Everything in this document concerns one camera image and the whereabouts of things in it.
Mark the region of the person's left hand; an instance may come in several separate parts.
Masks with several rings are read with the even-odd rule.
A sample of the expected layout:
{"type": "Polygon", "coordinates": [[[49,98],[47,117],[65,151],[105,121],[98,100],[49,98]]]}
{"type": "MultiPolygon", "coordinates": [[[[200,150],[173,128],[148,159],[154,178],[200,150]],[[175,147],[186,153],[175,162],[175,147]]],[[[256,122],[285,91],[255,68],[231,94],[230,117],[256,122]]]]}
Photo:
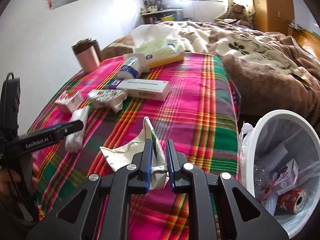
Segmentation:
{"type": "MultiPolygon", "coordinates": [[[[37,155],[33,154],[33,175],[31,177],[31,183],[34,191],[38,188],[39,180],[39,168],[36,165],[37,155]]],[[[21,178],[15,171],[9,171],[7,168],[1,168],[1,196],[8,196],[10,194],[10,184],[20,182],[21,178]]]]}

